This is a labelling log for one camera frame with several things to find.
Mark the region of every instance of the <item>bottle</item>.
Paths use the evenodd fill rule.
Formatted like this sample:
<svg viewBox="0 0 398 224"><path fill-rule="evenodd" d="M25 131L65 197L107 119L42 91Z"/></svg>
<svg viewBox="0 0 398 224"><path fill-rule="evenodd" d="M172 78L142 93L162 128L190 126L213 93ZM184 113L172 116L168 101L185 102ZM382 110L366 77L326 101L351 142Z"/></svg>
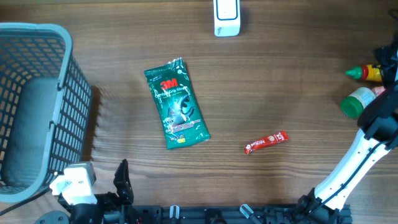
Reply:
<svg viewBox="0 0 398 224"><path fill-rule="evenodd" d="M381 93L383 93L386 90L384 86L378 86L374 87L372 89L372 92L376 95L376 97L380 96Z"/></svg>
<svg viewBox="0 0 398 224"><path fill-rule="evenodd" d="M345 115L356 119L374 99L376 99L376 94L374 94L372 90L361 87L347 96L341 102L340 106Z"/></svg>
<svg viewBox="0 0 398 224"><path fill-rule="evenodd" d="M363 65L346 71L347 76L356 80L382 82L380 65Z"/></svg>

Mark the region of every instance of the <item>white label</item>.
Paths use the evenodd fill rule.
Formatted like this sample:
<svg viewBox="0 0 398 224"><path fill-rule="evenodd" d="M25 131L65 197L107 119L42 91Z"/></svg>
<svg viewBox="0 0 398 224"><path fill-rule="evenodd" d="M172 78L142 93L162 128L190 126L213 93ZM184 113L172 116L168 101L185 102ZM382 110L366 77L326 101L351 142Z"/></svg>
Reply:
<svg viewBox="0 0 398 224"><path fill-rule="evenodd" d="M355 92L350 94L350 96L355 97L359 102L361 102L363 108L365 108L367 105L372 103L374 99L376 99L376 96L372 92L372 90L365 87L361 87L355 90Z"/></svg>
<svg viewBox="0 0 398 224"><path fill-rule="evenodd" d="M236 0L217 0L218 19L235 19L236 8Z"/></svg>

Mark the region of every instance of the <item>3m logo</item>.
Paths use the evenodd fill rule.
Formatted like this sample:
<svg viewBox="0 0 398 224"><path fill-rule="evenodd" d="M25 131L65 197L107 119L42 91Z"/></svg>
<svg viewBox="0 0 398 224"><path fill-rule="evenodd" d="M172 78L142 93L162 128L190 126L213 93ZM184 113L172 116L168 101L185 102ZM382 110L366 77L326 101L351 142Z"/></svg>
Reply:
<svg viewBox="0 0 398 224"><path fill-rule="evenodd" d="M173 88L173 87L178 86L178 83L177 83L177 79L173 78L171 80L162 81L160 83L160 85L162 86L162 90L166 90L168 88Z"/></svg>

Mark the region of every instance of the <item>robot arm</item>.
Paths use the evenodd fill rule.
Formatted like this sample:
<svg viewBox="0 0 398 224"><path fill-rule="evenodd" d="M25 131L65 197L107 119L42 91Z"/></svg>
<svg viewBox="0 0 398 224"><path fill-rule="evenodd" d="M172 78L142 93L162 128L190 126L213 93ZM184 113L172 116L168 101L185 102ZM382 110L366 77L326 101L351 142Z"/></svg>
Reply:
<svg viewBox="0 0 398 224"><path fill-rule="evenodd" d="M322 201L331 197L336 190L338 190L355 172L361 162L365 159L369 150L376 146L379 141L375 139L365 139L365 134L360 129L355 137L353 144L350 149L343 157L343 159L336 166L334 171L315 188L315 198L320 198ZM363 164L356 175L348 183L348 185L335 197L333 197L326 206L331 209L341 210L344 203L359 183L359 181L365 176L369 169L383 156L387 155L389 150L385 150L386 145L380 144L374 152L370 155L369 159Z"/></svg>

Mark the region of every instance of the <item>green bottle cap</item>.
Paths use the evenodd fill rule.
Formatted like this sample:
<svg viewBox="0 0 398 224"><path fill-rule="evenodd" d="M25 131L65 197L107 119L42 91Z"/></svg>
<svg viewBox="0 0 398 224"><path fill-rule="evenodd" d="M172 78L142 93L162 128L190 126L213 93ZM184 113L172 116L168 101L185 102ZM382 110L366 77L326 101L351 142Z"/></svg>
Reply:
<svg viewBox="0 0 398 224"><path fill-rule="evenodd" d="M356 66L351 70L347 70L346 75L351 76L354 79L360 79L362 77L362 68L360 66Z"/></svg>
<svg viewBox="0 0 398 224"><path fill-rule="evenodd" d="M353 96L345 98L340 106L345 115L354 119L358 118L364 109L362 103Z"/></svg>

